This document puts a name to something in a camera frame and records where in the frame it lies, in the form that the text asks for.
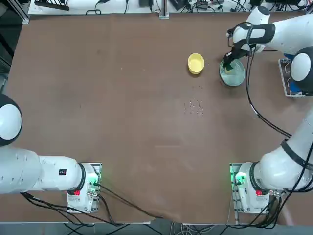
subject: yellow bowl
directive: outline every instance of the yellow bowl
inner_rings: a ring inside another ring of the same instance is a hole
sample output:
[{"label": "yellow bowl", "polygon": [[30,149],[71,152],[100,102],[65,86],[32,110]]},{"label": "yellow bowl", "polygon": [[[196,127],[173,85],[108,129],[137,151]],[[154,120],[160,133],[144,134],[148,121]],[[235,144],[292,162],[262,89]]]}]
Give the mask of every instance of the yellow bowl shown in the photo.
[{"label": "yellow bowl", "polygon": [[204,58],[198,53],[191,54],[188,58],[188,68],[192,74],[199,74],[204,68]]}]

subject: wire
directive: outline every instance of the wire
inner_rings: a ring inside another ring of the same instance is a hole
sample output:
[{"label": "wire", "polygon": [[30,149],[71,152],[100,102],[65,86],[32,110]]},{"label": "wire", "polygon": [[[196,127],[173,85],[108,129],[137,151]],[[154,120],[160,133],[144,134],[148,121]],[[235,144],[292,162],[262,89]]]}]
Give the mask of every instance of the wire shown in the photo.
[{"label": "wire", "polygon": [[84,224],[81,225],[81,226],[79,226],[77,229],[73,229],[73,228],[71,228],[71,227],[70,227],[69,225],[67,225],[67,224],[64,224],[64,226],[67,227],[68,229],[72,230],[72,231],[71,231],[70,233],[68,233],[67,235],[70,235],[70,234],[72,234],[72,233],[77,233],[77,234],[79,234],[79,235],[83,235],[83,234],[81,234],[80,232],[78,232],[77,230],[79,230],[81,227],[85,226]]},{"label": "wire", "polygon": [[273,7],[272,7],[269,11],[271,11],[272,9],[274,9],[274,7],[276,6],[276,3],[277,3],[277,2],[275,1]]},{"label": "wire", "polygon": [[238,1],[230,0],[230,1],[232,1],[232,2],[234,2],[234,3],[238,3],[238,5],[240,6],[240,8],[241,8],[243,11],[246,11],[245,8],[244,8],[244,6],[242,6],[242,5],[239,3],[240,0],[238,0]]},{"label": "wire", "polygon": [[252,109],[254,110],[255,114],[258,116],[259,119],[261,119],[265,124],[267,124],[268,126],[270,126],[271,128],[273,128],[275,131],[279,132],[280,134],[286,136],[287,138],[291,137],[291,134],[289,134],[288,132],[280,129],[279,127],[275,126],[273,123],[271,123],[269,120],[267,120],[265,117],[263,117],[259,111],[257,111],[257,109],[255,108],[255,106],[252,103],[252,100],[250,98],[249,95],[249,83],[250,83],[250,69],[251,69],[251,65],[252,65],[252,61],[254,58],[254,54],[255,54],[255,50],[256,47],[254,48],[254,52],[252,54],[252,58],[251,58],[251,63],[249,63],[250,61],[250,56],[248,57],[248,62],[247,62],[247,69],[246,69],[246,93],[247,93],[247,97],[248,97],[248,101],[250,106],[252,107]]},{"label": "wire", "polygon": [[156,4],[157,4],[157,7],[158,7],[159,11],[162,11],[160,6],[159,6],[159,4],[158,4],[158,2],[157,2],[157,0],[156,0]]},{"label": "wire", "polygon": [[126,14],[126,11],[127,11],[127,7],[128,7],[128,1],[129,1],[129,0],[126,0],[126,7],[125,7],[125,11],[124,11],[124,14]]},{"label": "wire", "polygon": [[88,10],[86,11],[86,15],[88,15],[89,12],[94,12],[96,15],[101,15],[102,12],[99,9],[96,9],[97,5],[101,2],[101,0],[99,0],[96,5],[94,6],[94,10]]},{"label": "wire", "polygon": [[65,227],[67,227],[68,229],[71,230],[71,232],[69,232],[67,235],[70,235],[70,234],[72,234],[72,233],[77,233],[77,234],[79,234],[79,235],[82,235],[82,234],[79,233],[77,230],[79,230],[79,229],[82,228],[82,227],[93,227],[94,225],[95,225],[95,224],[82,224],[82,225],[80,225],[78,228],[73,229],[73,228],[71,228],[69,225],[64,224]]},{"label": "wire", "polygon": [[[27,192],[21,193],[21,195],[23,195],[24,198],[28,199],[28,201],[33,200],[33,201],[36,201],[36,202],[39,202],[39,203],[42,203],[42,204],[45,204],[45,205],[48,206],[48,207],[46,207],[46,206],[43,206],[43,205],[40,205],[40,204],[35,204],[34,202],[31,202],[32,204],[34,204],[34,205],[36,205],[36,206],[39,206],[39,207],[44,207],[44,208],[52,207],[52,208],[51,208],[52,210],[57,210],[57,211],[60,211],[60,210],[61,210],[61,209],[58,209],[58,208],[64,208],[64,209],[66,209],[66,210],[72,210],[72,211],[80,212],[81,214],[84,214],[84,215],[87,215],[87,216],[89,216],[89,217],[91,217],[91,218],[100,220],[101,222],[105,222],[105,223],[108,223],[108,224],[112,224],[112,223],[110,223],[110,222],[108,222],[108,221],[106,221],[106,220],[104,220],[104,219],[102,219],[102,218],[99,218],[99,217],[97,217],[97,216],[93,216],[93,215],[91,215],[91,214],[89,214],[89,213],[86,213],[86,212],[84,212],[84,211],[78,210],[78,209],[76,209],[76,208],[72,208],[72,207],[68,207],[68,206],[56,205],[56,204],[53,204],[53,203],[46,202],[46,201],[44,201],[44,200],[40,200],[40,199],[38,199],[38,198],[35,198],[33,195],[31,195],[30,193],[27,193]],[[70,212],[67,212],[67,211],[63,211],[63,212],[66,212],[66,213],[68,213],[68,214],[74,216],[74,215],[73,215],[72,213],[70,213]]]},{"label": "wire", "polygon": [[148,216],[151,216],[151,217],[154,217],[154,218],[158,218],[158,219],[163,219],[163,217],[161,216],[156,216],[154,214],[151,214],[147,211],[145,211],[144,209],[140,208],[139,206],[135,205],[134,203],[131,203],[130,201],[126,200],[125,198],[121,197],[120,195],[118,195],[117,193],[113,192],[112,190],[108,189],[107,187],[103,186],[103,185],[100,185],[98,183],[95,183],[93,184],[95,186],[99,186],[103,189],[105,189],[106,191],[110,192],[111,194],[113,194],[115,197],[119,198],[120,200],[122,200],[124,203],[126,203],[127,205],[129,206],[132,206],[134,208],[136,208],[137,210],[141,211],[142,213],[145,213],[146,215]]},{"label": "wire", "polygon": [[195,3],[195,6],[196,6],[197,12],[199,13],[199,11],[198,11],[198,6],[197,6],[197,0],[196,0],[196,3]]},{"label": "wire", "polygon": [[108,217],[109,217],[110,222],[111,222],[113,225],[115,225],[115,226],[121,226],[121,225],[123,225],[123,224],[116,224],[116,223],[114,222],[114,220],[112,219],[112,216],[111,216],[111,213],[110,213],[110,210],[109,210],[109,206],[108,206],[106,200],[104,199],[104,197],[103,197],[102,195],[99,194],[98,196],[99,196],[99,198],[102,200],[102,202],[104,203],[104,205],[105,205],[105,207],[106,207],[106,211],[107,211],[107,214],[108,214]]},{"label": "wire", "polygon": [[216,0],[216,2],[217,2],[217,3],[218,3],[218,5],[219,5],[219,7],[218,7],[218,8],[219,8],[219,9],[221,9],[221,10],[222,10],[222,12],[224,12],[224,11],[223,11],[223,6],[220,4],[219,0]]},{"label": "wire", "polygon": [[72,224],[75,224],[75,222],[73,222],[70,218],[68,218],[66,215],[64,215],[63,213],[61,212],[64,212],[64,213],[67,213],[67,214],[70,214],[72,215],[80,224],[84,224],[82,221],[80,221],[75,215],[73,215],[72,213],[70,212],[67,212],[65,210],[62,210],[62,209],[57,209],[57,208],[54,208],[52,206],[43,206],[43,205],[40,205],[40,204],[37,204],[35,202],[32,202],[29,198],[27,198],[25,195],[25,193],[21,193],[21,195],[23,195],[23,197],[29,201],[31,204],[35,205],[35,206],[38,206],[38,207],[42,207],[42,208],[47,208],[47,209],[50,209],[50,210],[54,210],[56,212],[58,212],[60,215],[62,215],[64,218],[66,218],[70,223]]},{"label": "wire", "polygon": [[226,231],[226,229],[228,229],[229,227],[228,226],[226,226],[221,232],[220,232],[220,234],[219,235],[222,235],[225,231]]},{"label": "wire", "polygon": [[114,230],[114,231],[112,231],[112,232],[109,232],[109,233],[107,233],[107,234],[104,234],[104,235],[111,235],[111,234],[114,234],[114,233],[120,231],[121,229],[126,228],[126,227],[129,226],[129,225],[130,225],[130,224],[126,224],[126,225],[124,225],[123,227],[120,227],[120,228],[118,228],[118,229],[116,229],[116,230]]},{"label": "wire", "polygon": [[158,230],[152,228],[151,226],[147,225],[147,224],[144,224],[144,226],[148,227],[149,229],[155,231],[156,233],[160,234],[160,235],[163,235],[163,233],[159,232]]},{"label": "wire", "polygon": [[216,11],[213,9],[213,7],[211,7],[211,6],[208,5],[207,8],[212,9],[212,10],[214,11],[214,13],[216,13]]}]

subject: brown tabletop surface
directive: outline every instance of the brown tabletop surface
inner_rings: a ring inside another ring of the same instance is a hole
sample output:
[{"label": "brown tabletop surface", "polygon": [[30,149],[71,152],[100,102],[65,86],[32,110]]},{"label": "brown tabletop surface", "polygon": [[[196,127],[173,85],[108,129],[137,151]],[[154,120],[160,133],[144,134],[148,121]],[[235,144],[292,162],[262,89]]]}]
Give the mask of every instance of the brown tabletop surface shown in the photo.
[{"label": "brown tabletop surface", "polygon": [[[297,15],[273,13],[270,20]],[[13,145],[101,162],[102,184],[153,214],[177,222],[225,223],[229,163],[257,161],[283,139],[255,118],[243,86],[230,89],[220,82],[219,63],[230,50],[226,31],[247,17],[32,19],[22,28],[6,89],[23,113],[23,130]],[[205,59],[199,77],[186,66],[194,52]],[[310,99],[285,97],[279,58],[278,52],[255,56],[250,95],[265,117],[292,133]],[[66,204],[63,192],[35,195]],[[152,219],[110,196],[107,202],[116,221]],[[293,195],[287,205],[295,224],[313,224],[312,194]],[[65,221],[18,194],[1,195],[0,206],[3,222]],[[103,205],[95,215],[107,219]],[[230,223],[233,217],[231,209]],[[251,219],[243,217],[241,222]]]}]

